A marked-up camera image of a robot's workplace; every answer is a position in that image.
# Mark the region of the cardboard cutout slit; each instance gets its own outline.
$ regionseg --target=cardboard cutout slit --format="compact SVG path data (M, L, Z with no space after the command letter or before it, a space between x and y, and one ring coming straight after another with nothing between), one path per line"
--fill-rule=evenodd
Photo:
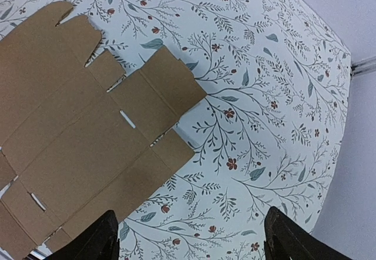
M35 194L33 193L30 193L31 197L33 198L33 200L35 201L35 203L38 204L38 206L43 210L43 211L46 211L46 208L43 206L43 204L40 202L40 200L36 197Z
M131 121L131 119L125 114L125 112L123 110L120 111L120 114L125 118L125 120L127 120L127 122L129 123L129 125L131 125L131 127L133 129L136 128L136 125Z

